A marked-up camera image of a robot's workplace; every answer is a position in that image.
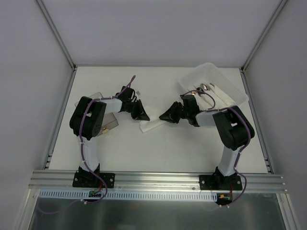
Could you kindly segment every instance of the small object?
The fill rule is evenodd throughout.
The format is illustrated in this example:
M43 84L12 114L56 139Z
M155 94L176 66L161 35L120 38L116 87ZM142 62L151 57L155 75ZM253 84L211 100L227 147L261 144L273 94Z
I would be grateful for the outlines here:
M210 90L209 87L208 87L207 85L203 84L203 83L201 84L201 89L202 89L203 91Z
M100 198L101 194L102 194L101 191L96 192L96 193L95 193L95 191L90 191L89 194L88 194L88 197L98 197L98 198Z
M103 130L102 130L102 134L104 134L104 133L107 133L109 131L109 129L108 128L103 128Z

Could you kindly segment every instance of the metal frame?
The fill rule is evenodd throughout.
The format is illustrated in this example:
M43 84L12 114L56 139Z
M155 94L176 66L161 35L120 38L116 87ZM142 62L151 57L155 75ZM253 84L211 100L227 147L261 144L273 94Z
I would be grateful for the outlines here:
M295 216L293 206L289 194L276 194L280 210L282 212L283 221L287 230L300 230L298 220Z
M37 6L39 7L43 17L45 18L47 24L48 24L48 27L50 28L52 34L54 35L59 47L61 48L61 51L63 52L65 58L67 59L69 65L71 66L72 69L75 69L75 64L61 38L61 36L59 35L59 32L55 26L55 24L53 23L53 20L43 2L43 0L35 0Z
M270 17L269 21L267 22L267 24L265 25L260 37L258 38L256 44L254 45L252 51L250 52L246 62L244 63L242 70L243 73L245 72L246 68L249 66L250 62L252 61L252 59L254 58L255 54L257 53L257 51L259 50L259 48L261 47L264 39L266 38L266 36L268 35L269 31L271 30L272 26L274 25L274 23L276 22L278 16L280 15L280 13L282 12L282 10L284 9L284 7L286 6L287 2L289 0L281 0L278 4L278 6L276 7L276 9L274 10L272 16Z
M274 164L271 161L271 159L272 159L271 154L267 149L267 144L266 144L265 138L263 136L263 132L262 132L262 129L261 129L260 122L258 120L256 109L255 109L255 106L254 106L254 103L253 103L253 98L250 94L247 78L246 78L246 76L245 76L245 74L242 70L240 70L240 73L241 73L241 78L242 78L242 81L243 81L245 92L249 97L248 103L249 103L249 106L250 106L251 114L252 114L253 119L254 119L254 123L255 123L257 135L258 135L258 138L259 138L260 146L261 146L261 149L262 149L262 153L263 153L263 156L264 156L264 160L266 162L268 162L268 167L270 168L270 172L274 173Z
M199 175L211 173L169 173L169 172L113 172L116 191L163 191L201 192ZM84 189L73 188L75 171L35 170L29 188ZM246 174L246 193L287 193L283 177L277 174Z
M53 33L61 51L63 52L66 60L71 66L73 72L70 76L69 84L67 87L66 94L63 98L61 108L57 117L57 122L55 124L52 137L48 144L46 159L44 166L46 165L48 158L52 156L53 149L55 147L56 139L58 137L60 124L62 122L66 104L71 92L72 84L76 74L76 65L73 62L48 10L46 9L43 0L35 0L38 5L42 15L44 16L48 27ZM280 15L281 11L287 4L288 0L280 0L278 6L273 12L271 18L265 25L261 35L259 36L256 44L254 45L249 57L247 58L244 66L241 70L241 77L244 83L246 93L248 94L250 101L249 105L252 111L252 115L255 121L256 130L258 132L260 145L264 154L264 158L267 160L270 171L273 173L274 166L270 161L270 153L266 148L265 138L263 137L259 120L257 117L256 110L250 95L248 82L245 77L245 70L254 58L255 54L259 50L261 44L265 40L268 32L272 28L276 19ZM16 229L28 229L30 226L33 211L36 205L37 197L41 189L63 189L63 190L80 190L80 188L72 187L72 180L74 177L74 171L59 171L59 170L36 170L33 173L32 179L27 190L26 200L23 205L22 215L18 218ZM115 172L116 181L114 191L119 193L125 193L128 191L138 191L138 192L186 192L186 193L201 193L199 187L199 175L204 173L155 173L155 172ZM297 219L295 217L290 197L288 195L288 190L284 183L283 177L276 174L246 174L248 179L248 185L246 193L271 193L276 194L280 209L283 215L284 223L287 229L300 229Z
M53 132L52 132L50 141L48 143L48 147L47 147L47 150L46 150L46 157L45 157L44 162L42 164L43 165L42 169L45 169L46 164L48 162L48 159L49 159L49 157L52 156L53 149L56 145L56 141L57 141L57 138L58 138L58 135L59 135L59 129L61 127L61 123L62 123L62 120L63 120L63 117L64 117L66 105L67 105L67 102L68 102L68 99L69 99L69 95L71 93L72 84L73 84L73 81L75 79L76 72L77 72L77 68L74 68L74 70L71 73L71 76L70 76L70 79L69 79L69 82L68 82L68 85L67 85L67 88L66 88L65 95L63 97L63 101L62 101L62 104L61 104L61 107L60 107L60 110L59 110L59 113L58 113L58 116L57 116L57 121L56 121L55 126L53 128Z

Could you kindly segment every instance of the glass panel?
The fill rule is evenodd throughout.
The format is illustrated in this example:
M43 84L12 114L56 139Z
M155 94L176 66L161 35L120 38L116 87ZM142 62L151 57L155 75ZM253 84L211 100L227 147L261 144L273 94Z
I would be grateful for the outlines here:
M57 211L73 200L41 198L44 211ZM31 230L285 230L275 194L245 194L230 208L189 201L103 200L73 204L55 215L35 210Z

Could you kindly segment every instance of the transparent plastic container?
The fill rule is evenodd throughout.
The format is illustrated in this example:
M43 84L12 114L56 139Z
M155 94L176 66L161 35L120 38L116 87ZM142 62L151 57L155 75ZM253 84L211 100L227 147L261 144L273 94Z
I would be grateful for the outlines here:
M182 92L185 93L190 90L195 90L195 85L201 84L209 85L210 83L219 87L229 97L231 97L235 104L242 109L248 102L248 96L242 93L236 86L233 85L212 63L205 63L195 67L190 73L179 79L179 84ZM212 115L214 112L204 114L207 126L215 126Z

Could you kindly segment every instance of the black mounting plate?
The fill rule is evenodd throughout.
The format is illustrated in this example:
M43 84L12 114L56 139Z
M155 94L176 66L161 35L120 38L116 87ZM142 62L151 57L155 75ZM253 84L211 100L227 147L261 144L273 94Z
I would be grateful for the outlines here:
M237 175L231 183L228 183L225 188L218 187L216 184L206 184L206 181L210 177L211 175L199 176L199 183L201 190L231 190L231 185L233 187L233 191L241 191L243 189L241 177L239 175Z
M114 188L115 173L99 172L99 176L105 181L107 188ZM74 188L98 188L100 186L100 181L98 179L95 181L86 180L86 178L80 176L78 170L73 178L72 186Z

